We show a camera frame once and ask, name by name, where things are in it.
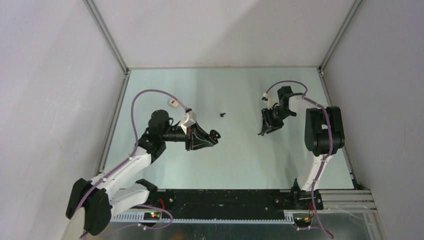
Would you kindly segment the black earbud charging case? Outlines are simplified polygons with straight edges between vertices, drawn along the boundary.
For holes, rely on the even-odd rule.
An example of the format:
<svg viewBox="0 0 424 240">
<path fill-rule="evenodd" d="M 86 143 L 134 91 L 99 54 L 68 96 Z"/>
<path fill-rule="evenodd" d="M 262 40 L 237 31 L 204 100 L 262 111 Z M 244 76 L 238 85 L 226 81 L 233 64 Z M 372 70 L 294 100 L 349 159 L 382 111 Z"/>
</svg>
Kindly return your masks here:
<svg viewBox="0 0 424 240">
<path fill-rule="evenodd" d="M 217 144 L 221 138 L 221 134 L 217 130 L 211 129 L 209 132 L 209 137 Z"/>
</svg>

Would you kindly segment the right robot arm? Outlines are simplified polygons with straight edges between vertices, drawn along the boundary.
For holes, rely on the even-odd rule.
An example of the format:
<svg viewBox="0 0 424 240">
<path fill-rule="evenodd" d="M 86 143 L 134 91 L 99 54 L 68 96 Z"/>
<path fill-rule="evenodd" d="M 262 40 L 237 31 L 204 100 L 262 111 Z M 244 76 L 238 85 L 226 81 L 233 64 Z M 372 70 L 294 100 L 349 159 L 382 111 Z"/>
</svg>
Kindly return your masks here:
<svg viewBox="0 0 424 240">
<path fill-rule="evenodd" d="M 288 117 L 302 116 L 304 119 L 304 144 L 308 151 L 305 169 L 294 180 L 290 191 L 275 198 L 279 210 L 306 210 L 316 208 L 319 185 L 330 159 L 345 145 L 341 109 L 337 106 L 323 106 L 308 98 L 305 93 L 294 93 L 290 86 L 282 86 L 278 100 L 267 92 L 262 100 L 267 106 L 261 110 L 260 136 L 273 133 L 284 126 Z"/>
</svg>

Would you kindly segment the beige earbud charging case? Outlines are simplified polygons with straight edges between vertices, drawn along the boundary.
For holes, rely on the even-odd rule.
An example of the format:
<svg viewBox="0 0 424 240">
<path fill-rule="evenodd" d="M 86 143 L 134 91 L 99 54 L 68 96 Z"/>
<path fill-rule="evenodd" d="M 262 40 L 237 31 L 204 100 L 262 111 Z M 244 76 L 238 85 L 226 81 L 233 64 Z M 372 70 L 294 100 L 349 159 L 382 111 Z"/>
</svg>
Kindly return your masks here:
<svg viewBox="0 0 424 240">
<path fill-rule="evenodd" d="M 168 105 L 173 107 L 173 108 L 177 108 L 180 106 L 180 103 L 178 101 L 176 101 L 175 99 L 170 99 L 168 102 Z"/>
</svg>

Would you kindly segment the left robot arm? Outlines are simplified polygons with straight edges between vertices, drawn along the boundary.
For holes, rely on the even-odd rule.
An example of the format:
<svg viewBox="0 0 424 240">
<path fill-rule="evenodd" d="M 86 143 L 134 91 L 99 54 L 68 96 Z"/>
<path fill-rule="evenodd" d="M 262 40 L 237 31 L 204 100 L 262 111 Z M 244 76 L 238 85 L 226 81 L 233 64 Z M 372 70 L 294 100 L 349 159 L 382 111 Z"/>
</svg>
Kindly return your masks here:
<svg viewBox="0 0 424 240">
<path fill-rule="evenodd" d="M 133 151 L 121 163 L 109 172 L 90 180 L 80 178 L 73 184 L 65 212 L 70 222 L 62 239 L 96 236 L 120 213 L 138 205 L 156 206 L 158 194 L 148 189 L 147 184 L 138 181 L 128 188 L 123 185 L 156 161 L 166 150 L 166 142 L 182 142 L 187 151 L 195 151 L 217 145 L 220 138 L 214 129 L 204 131 L 191 109 L 185 111 L 177 124 L 173 124 L 167 111 L 154 111 L 145 132 L 136 138 Z"/>
</svg>

